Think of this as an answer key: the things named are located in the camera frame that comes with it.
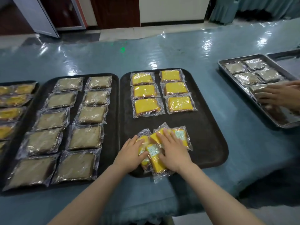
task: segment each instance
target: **bare arm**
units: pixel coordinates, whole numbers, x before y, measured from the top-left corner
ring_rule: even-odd
[[[264,224],[192,163],[182,141],[173,132],[170,135],[164,131],[164,135],[157,135],[165,149],[165,156],[160,154],[160,159],[192,187],[214,225]]]
[[[92,225],[97,224],[105,204],[112,192],[129,172],[146,158],[148,152],[139,154],[143,140],[137,136],[126,141],[114,163],[99,178],[68,204],[48,225]]]

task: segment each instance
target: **forearm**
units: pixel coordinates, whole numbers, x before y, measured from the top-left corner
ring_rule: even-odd
[[[195,164],[182,169],[180,175],[196,192],[214,225],[264,224],[229,193],[215,184]]]
[[[99,178],[67,205],[48,225],[96,224],[113,190],[125,173],[109,166]]]

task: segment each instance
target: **dark red door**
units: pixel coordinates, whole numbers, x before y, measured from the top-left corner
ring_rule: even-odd
[[[139,0],[91,0],[98,27],[140,27]]]

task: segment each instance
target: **pile of packaged cakes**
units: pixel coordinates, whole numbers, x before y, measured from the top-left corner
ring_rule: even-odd
[[[18,162],[3,190],[97,178],[112,77],[89,77],[85,85],[83,80],[58,79],[36,113],[34,126],[24,136],[16,156]],[[83,99],[74,110],[83,88]],[[70,111],[76,113],[72,123]],[[64,134],[66,142],[61,145]]]
[[[139,148],[139,153],[141,154],[144,151],[149,152],[149,156],[142,161],[141,167],[143,168],[144,173],[152,172],[155,183],[157,183],[163,177],[167,177],[172,174],[172,172],[165,167],[158,157],[159,153],[163,152],[163,144],[157,137],[157,133],[163,134],[164,129],[169,133],[175,133],[175,136],[182,140],[182,143],[187,150],[193,150],[190,137],[185,126],[169,128],[167,123],[164,122],[157,129],[154,129],[153,133],[150,131],[150,129],[143,129],[140,131],[137,134],[137,141],[144,140],[144,143]]]
[[[244,90],[250,93],[255,101],[257,100],[255,90],[268,85],[281,85],[288,82],[288,79],[260,58],[226,63],[224,67],[237,79]],[[261,104],[261,106],[279,124],[284,125],[300,121],[298,111],[269,104]]]
[[[159,75],[168,114],[197,110],[181,69],[163,70]],[[133,118],[165,114],[154,72],[133,72],[130,78]]]
[[[36,82],[11,86],[0,86],[0,154],[17,130],[18,121],[32,99]]]

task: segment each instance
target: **plastic table cover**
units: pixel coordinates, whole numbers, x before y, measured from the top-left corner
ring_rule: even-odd
[[[202,92],[229,146],[228,160],[204,172],[233,196],[300,156],[299,128],[268,128],[217,71],[220,59],[294,49],[300,18],[245,26],[220,26],[140,40],[43,44],[0,50],[1,81],[47,80],[67,75],[184,68]],[[3,224],[46,224],[87,185],[0,197]],[[127,175],[107,204],[101,224],[126,224],[201,210],[179,175],[158,184]]]

